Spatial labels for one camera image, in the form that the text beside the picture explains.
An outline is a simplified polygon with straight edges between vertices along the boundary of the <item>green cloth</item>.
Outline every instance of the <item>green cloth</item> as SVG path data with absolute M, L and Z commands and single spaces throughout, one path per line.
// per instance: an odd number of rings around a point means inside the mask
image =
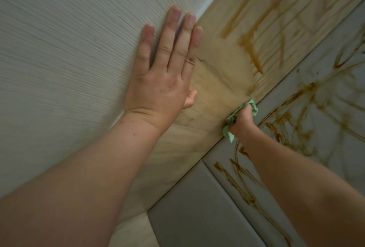
M 228 131 L 228 128 L 230 127 L 230 126 L 232 126 L 233 124 L 235 124 L 235 122 L 236 122 L 236 119 L 237 119 L 237 114 L 244 108 L 244 107 L 246 107 L 248 104 L 250 104 L 251 105 L 251 107 L 252 107 L 252 115 L 253 116 L 256 116 L 256 114 L 257 114 L 257 111 L 258 111 L 258 109 L 257 109 L 257 107 L 256 107 L 256 105 L 255 105 L 255 102 L 253 101 L 254 100 L 254 98 L 252 98 L 250 101 L 248 101 L 248 102 L 244 102 L 243 103 L 243 105 L 242 106 L 240 106 L 238 109 L 236 109 L 235 111 L 234 111 L 234 113 L 232 113 L 230 116 L 228 116 L 227 117 L 227 119 L 226 119 L 226 123 L 227 123 L 227 125 L 223 128 L 223 135 L 225 136 L 225 137 L 228 137 L 229 138 L 229 140 L 230 140 L 230 142 L 232 142 L 233 140 L 234 140 L 234 135 L 233 134 L 231 134 L 229 131 Z

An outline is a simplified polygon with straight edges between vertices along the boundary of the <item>forearm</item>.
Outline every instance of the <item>forearm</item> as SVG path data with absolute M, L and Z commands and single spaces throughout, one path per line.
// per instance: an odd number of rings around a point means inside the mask
M 354 245 L 365 240 L 365 198 L 361 194 L 257 127 L 242 131 L 240 141 L 261 180 L 307 244 Z
M 132 180 L 159 138 L 138 121 L 121 119 L 100 140 L 2 199 L 0 245 L 106 246 Z

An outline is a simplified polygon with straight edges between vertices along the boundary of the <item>hand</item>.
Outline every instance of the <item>hand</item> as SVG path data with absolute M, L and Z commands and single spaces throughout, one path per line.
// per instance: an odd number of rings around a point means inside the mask
M 151 68 L 154 27 L 144 26 L 121 118 L 144 120 L 161 134 L 172 125 L 182 109 L 194 104 L 197 93 L 196 90 L 189 91 L 189 85 L 203 29 L 194 27 L 195 16 L 187 14 L 174 46 L 180 16 L 179 8 L 170 8 Z
M 252 129 L 256 128 L 257 127 L 253 123 L 252 107 L 251 105 L 247 105 L 238 113 L 235 124 L 228 130 L 240 140 L 242 137 L 245 137 L 246 133 L 251 132 Z

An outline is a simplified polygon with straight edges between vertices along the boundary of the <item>textured wall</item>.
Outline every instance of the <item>textured wall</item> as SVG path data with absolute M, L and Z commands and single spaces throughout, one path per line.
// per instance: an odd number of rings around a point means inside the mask
M 211 1 L 0 0 L 0 196 L 112 124 L 144 23 Z

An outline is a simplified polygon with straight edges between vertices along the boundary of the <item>skin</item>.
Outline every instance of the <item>skin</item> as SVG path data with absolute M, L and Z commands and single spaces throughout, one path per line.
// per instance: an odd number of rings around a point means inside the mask
M 101 139 L 0 200 L 1 246 L 107 246 L 133 179 L 179 112 L 203 36 L 195 17 L 172 7 L 149 67 L 154 28 L 144 26 L 125 113 Z M 365 198 L 321 165 L 282 146 L 254 124 L 250 106 L 230 131 L 261 180 L 311 246 L 365 242 Z
M 261 181 L 308 246 L 361 246 L 365 198 L 335 173 L 299 155 L 253 124 L 251 106 L 230 128 Z

